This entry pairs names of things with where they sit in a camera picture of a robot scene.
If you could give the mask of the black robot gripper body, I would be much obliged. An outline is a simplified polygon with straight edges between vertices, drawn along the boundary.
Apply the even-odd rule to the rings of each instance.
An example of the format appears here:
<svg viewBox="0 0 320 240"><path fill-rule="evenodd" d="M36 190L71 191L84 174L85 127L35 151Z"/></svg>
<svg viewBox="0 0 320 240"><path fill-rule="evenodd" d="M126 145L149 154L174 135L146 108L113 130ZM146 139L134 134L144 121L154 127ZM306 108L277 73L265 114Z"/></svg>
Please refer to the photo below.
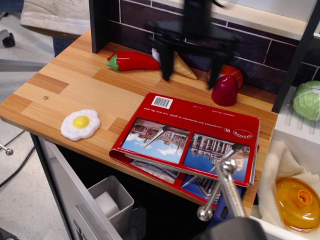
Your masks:
<svg viewBox="0 0 320 240"><path fill-rule="evenodd" d="M154 48L160 56L175 52L210 57L213 54L232 55L241 37L212 24L212 6L225 6L216 0L185 0L180 20L149 22L156 34Z"/></svg>

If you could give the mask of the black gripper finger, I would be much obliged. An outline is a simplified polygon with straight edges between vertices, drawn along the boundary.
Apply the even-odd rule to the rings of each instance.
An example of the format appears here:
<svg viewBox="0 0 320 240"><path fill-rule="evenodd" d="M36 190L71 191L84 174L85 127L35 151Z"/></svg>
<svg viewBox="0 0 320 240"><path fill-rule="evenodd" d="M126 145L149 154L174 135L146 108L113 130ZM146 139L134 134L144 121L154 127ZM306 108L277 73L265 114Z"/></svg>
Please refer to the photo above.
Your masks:
<svg viewBox="0 0 320 240"><path fill-rule="evenodd" d="M223 65L229 65L234 55L224 51L209 51L208 56L211 59L211 75L208 80L208 89L212 89Z"/></svg>
<svg viewBox="0 0 320 240"><path fill-rule="evenodd" d="M168 82L174 69L174 49L162 42L158 42L157 51L159 53L162 78Z"/></svg>

